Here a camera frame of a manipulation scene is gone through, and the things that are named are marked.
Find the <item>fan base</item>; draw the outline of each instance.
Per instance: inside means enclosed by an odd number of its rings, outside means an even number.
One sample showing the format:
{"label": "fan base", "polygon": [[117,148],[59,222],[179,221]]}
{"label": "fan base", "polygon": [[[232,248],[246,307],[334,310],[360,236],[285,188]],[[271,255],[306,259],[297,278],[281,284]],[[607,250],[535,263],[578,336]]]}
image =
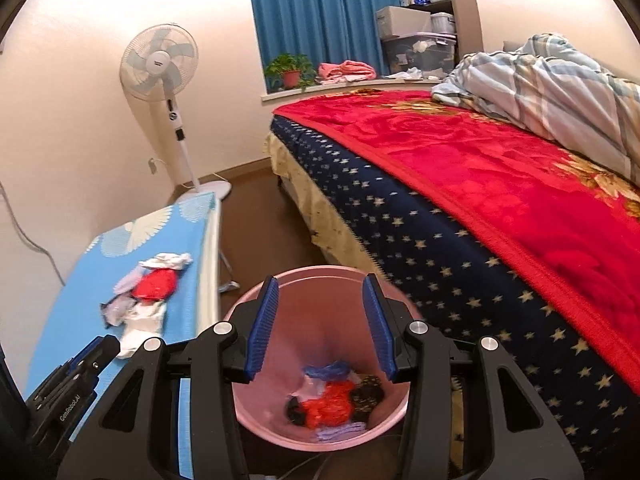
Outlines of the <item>fan base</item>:
{"label": "fan base", "polygon": [[196,195],[211,192],[216,194],[218,200],[222,200],[231,192],[231,183],[226,180],[214,180],[213,182],[200,184],[200,192],[196,192],[195,188],[190,189],[186,193],[180,195],[176,202],[182,202],[183,200],[188,200]]}

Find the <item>red cloth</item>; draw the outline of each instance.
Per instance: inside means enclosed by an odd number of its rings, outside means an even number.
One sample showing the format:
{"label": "red cloth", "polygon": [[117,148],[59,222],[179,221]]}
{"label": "red cloth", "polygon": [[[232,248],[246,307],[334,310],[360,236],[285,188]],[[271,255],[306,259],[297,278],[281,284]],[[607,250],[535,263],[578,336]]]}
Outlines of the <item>red cloth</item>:
{"label": "red cloth", "polygon": [[274,113],[340,142],[455,216],[640,394],[638,202],[558,168],[571,155],[556,145],[434,104],[428,92],[322,96]]}
{"label": "red cloth", "polygon": [[353,415],[353,405],[349,392],[353,390],[351,381],[329,381],[319,399],[300,402],[306,411],[306,426],[314,430],[319,426],[334,428],[346,424]]}
{"label": "red cloth", "polygon": [[131,291],[138,300],[165,300],[175,291],[178,284],[177,272],[173,269],[152,270]]}
{"label": "red cloth", "polygon": [[318,75],[322,79],[337,80],[347,75],[361,75],[362,79],[375,79],[376,70],[361,61],[343,61],[340,65],[334,63],[320,63],[318,66]]}

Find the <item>red blanket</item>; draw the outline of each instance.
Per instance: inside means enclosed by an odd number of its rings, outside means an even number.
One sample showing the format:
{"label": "red blanket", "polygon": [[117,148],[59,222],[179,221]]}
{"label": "red blanket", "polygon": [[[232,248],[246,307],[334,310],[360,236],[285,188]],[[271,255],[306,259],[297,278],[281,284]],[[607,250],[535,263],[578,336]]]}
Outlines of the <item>red blanket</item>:
{"label": "red blanket", "polygon": [[340,142],[455,216],[640,394],[635,188],[513,125],[433,103],[428,92],[347,92],[274,113]]}

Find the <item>white wall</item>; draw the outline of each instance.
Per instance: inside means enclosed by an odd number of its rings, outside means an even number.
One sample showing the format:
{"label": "white wall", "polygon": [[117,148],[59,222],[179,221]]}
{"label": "white wall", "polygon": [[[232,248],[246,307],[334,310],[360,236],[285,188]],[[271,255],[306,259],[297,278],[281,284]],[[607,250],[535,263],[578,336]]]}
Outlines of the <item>white wall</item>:
{"label": "white wall", "polygon": [[640,77],[640,45],[613,0],[478,0],[484,49],[560,32],[576,48]]}
{"label": "white wall", "polygon": [[[200,49],[178,97],[197,173],[260,158],[269,109],[259,100],[250,0],[28,0],[6,37],[0,180],[24,229],[65,276],[95,235],[163,206],[174,188],[162,167],[152,176],[146,165],[151,156],[175,158],[173,137],[156,138],[164,115],[128,101],[118,78],[129,41],[166,22],[185,27]],[[172,177],[188,180],[184,168]],[[20,243],[3,203],[0,251],[0,341],[24,387],[59,286],[46,258]]]}

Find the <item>pile of socks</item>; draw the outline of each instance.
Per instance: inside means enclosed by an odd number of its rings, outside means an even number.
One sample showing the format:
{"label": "pile of socks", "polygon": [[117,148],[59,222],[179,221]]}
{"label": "pile of socks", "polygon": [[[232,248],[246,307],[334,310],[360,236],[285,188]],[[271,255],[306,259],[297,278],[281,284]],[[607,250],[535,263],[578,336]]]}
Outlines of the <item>pile of socks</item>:
{"label": "pile of socks", "polygon": [[314,430],[320,442],[366,431],[371,412],[385,397],[379,377],[358,375],[345,361],[303,371],[303,386],[285,408],[292,424]]}
{"label": "pile of socks", "polygon": [[115,296],[100,305],[100,312],[107,327],[125,324],[119,358],[131,357],[146,339],[161,336],[166,300],[177,288],[178,272],[192,261],[189,253],[159,253],[116,283]]}

